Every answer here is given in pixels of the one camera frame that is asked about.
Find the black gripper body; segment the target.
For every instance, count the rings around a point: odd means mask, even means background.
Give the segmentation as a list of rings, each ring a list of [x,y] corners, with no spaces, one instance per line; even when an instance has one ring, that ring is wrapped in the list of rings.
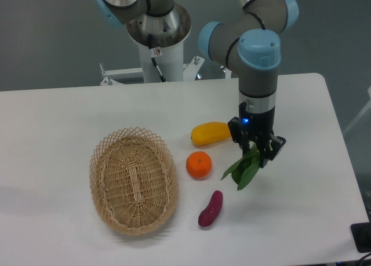
[[[252,113],[248,111],[247,102],[243,101],[239,104],[239,118],[247,118],[249,120],[247,133],[250,141],[257,144],[258,148],[262,148],[273,132],[275,108],[264,113]]]

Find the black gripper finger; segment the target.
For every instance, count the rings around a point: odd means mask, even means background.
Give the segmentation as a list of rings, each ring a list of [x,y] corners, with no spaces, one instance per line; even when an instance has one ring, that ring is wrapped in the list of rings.
[[[249,120],[247,118],[233,117],[228,122],[228,128],[234,143],[239,144],[242,155],[246,155],[250,150],[250,139],[247,133]]]
[[[284,137],[271,134],[260,149],[260,168],[264,168],[268,161],[273,161],[285,144],[286,139]]]

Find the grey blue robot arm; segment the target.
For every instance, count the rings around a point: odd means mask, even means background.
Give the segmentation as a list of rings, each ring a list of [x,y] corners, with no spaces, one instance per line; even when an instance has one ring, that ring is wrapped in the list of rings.
[[[182,81],[183,43],[191,30],[188,12],[175,0],[94,0],[113,27],[126,26],[140,51],[145,82]],[[279,34],[299,16],[296,0],[239,0],[243,15],[228,25],[212,21],[198,36],[199,51],[237,74],[239,115],[229,121],[232,139],[243,153],[255,143],[260,167],[285,144],[273,131]]]

